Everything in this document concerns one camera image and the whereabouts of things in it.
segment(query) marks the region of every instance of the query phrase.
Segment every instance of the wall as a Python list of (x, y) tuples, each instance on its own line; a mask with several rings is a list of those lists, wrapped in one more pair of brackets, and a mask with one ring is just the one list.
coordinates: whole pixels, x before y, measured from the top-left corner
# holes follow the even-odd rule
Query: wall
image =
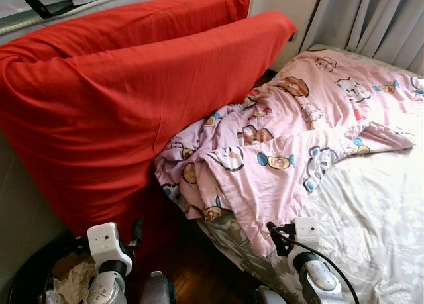
[(250, 16), (264, 11), (280, 11), (289, 17), (297, 26), (292, 42), (288, 42), (277, 60), (272, 64), (273, 70), (280, 70), (284, 64), (298, 54), (309, 20), (318, 0), (252, 0)]
[(64, 226), (0, 134), (0, 303), (13, 274), (63, 231)]

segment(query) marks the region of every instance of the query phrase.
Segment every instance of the black cable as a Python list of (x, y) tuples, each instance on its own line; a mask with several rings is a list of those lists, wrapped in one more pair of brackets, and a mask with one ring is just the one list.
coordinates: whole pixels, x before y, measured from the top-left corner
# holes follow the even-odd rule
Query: black cable
[(302, 248), (305, 248), (306, 250), (308, 250), (308, 251), (310, 251), (310, 252), (312, 252), (312, 253), (315, 253), (315, 254), (317, 254), (317, 255), (319, 255), (320, 257), (322, 257), (324, 260), (326, 260), (328, 263), (330, 263), (331, 264), (331, 266), (337, 271), (337, 273), (338, 274), (340, 274), (340, 276), (342, 277), (342, 279), (344, 280), (344, 282), (347, 284), (347, 286), (348, 286), (348, 288), (349, 288), (349, 290), (350, 290), (350, 292), (352, 293), (352, 295), (353, 295), (353, 299), (354, 299), (354, 301), (355, 301), (355, 304), (359, 304), (359, 299), (358, 299), (358, 296), (356, 295), (356, 292), (355, 292), (355, 290), (354, 290), (354, 288), (353, 288), (353, 286), (352, 286), (352, 284), (350, 284), (350, 282), (349, 282), (349, 280), (346, 278), (346, 276), (343, 274), (343, 272), (339, 269), (339, 267), (338, 266), (336, 266), (336, 264), (333, 262), (333, 261), (331, 261), (328, 257), (326, 257), (324, 254), (322, 254), (322, 253), (320, 253), (320, 251), (316, 251), (315, 249), (312, 249), (312, 248), (310, 248), (310, 247), (308, 247), (308, 246), (306, 246), (306, 245), (304, 245), (303, 243), (300, 243), (300, 242), (298, 242), (298, 241), (295, 241), (295, 240), (293, 240), (293, 239), (290, 239), (290, 238), (288, 238), (288, 237), (286, 237), (286, 236), (283, 236), (281, 233), (278, 233), (279, 235), (280, 235), (280, 237), (281, 238), (283, 238), (285, 241), (288, 241), (288, 242), (290, 242), (290, 243), (293, 243), (293, 244), (296, 244), (296, 245), (298, 245), (298, 246), (301, 246)]
[(81, 5), (73, 6), (71, 4), (71, 5), (68, 5), (64, 8), (59, 9), (58, 11), (51, 13), (48, 10), (48, 8), (40, 0), (25, 0), (25, 1), (43, 19), (49, 19), (49, 18), (52, 18), (54, 16), (64, 14), (68, 11), (71, 11), (72, 9), (75, 9), (75, 8), (81, 6)]
[(52, 276), (53, 267), (54, 267), (54, 263), (49, 267), (49, 269), (47, 271), (46, 280), (44, 281), (44, 287), (42, 288), (42, 299), (41, 299), (42, 304), (46, 304), (46, 301), (47, 301), (47, 299), (46, 299), (47, 298), (47, 286), (48, 286), (48, 282), (50, 280), (50, 276)]

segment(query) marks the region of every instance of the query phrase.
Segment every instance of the cartoon print blanket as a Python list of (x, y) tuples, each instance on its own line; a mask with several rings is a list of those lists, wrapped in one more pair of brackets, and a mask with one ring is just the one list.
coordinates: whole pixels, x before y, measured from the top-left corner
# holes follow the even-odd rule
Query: cartoon print blanket
[(244, 104), (173, 137), (156, 158), (156, 177), (189, 219), (232, 211), (267, 256), (275, 249), (268, 221), (296, 217), (339, 160), (413, 146), (407, 125), (422, 105), (422, 79), (333, 50), (306, 51)]

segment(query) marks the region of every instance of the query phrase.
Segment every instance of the wooden floor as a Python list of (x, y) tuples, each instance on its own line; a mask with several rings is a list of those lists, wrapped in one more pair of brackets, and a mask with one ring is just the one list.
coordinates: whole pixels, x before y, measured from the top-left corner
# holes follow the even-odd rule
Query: wooden floor
[[(267, 70), (254, 86), (270, 81), (275, 74)], [(175, 242), (134, 265), (127, 278), (128, 303), (138, 303), (147, 277), (156, 270), (175, 285), (178, 304), (254, 303), (254, 291), (261, 283), (224, 257), (195, 221), (182, 221)]]

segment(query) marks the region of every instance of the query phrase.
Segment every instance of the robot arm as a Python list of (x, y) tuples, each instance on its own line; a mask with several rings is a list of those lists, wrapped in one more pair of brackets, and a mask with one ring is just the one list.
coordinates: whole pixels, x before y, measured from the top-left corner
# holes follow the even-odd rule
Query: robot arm
[[(142, 239), (142, 221), (135, 224), (134, 239), (123, 246), (115, 223), (103, 223), (87, 231), (91, 256), (99, 273), (94, 278), (83, 304), (125, 304), (125, 276), (132, 269), (132, 258)], [(174, 304), (174, 286), (160, 271), (148, 278), (140, 304)]]
[[(315, 218), (296, 218), (293, 223), (282, 227), (269, 222), (267, 227), (277, 247), (277, 255), (287, 256), (290, 270), (299, 275), (302, 294), (307, 303), (348, 303), (343, 298), (340, 281), (331, 273), (327, 264), (320, 261), (317, 254), (334, 266), (344, 279), (345, 276), (330, 259), (314, 251), (319, 246), (319, 230)], [(283, 236), (281, 232), (288, 234), (289, 238)], [(346, 282), (354, 295), (355, 302), (359, 303), (350, 283)]]

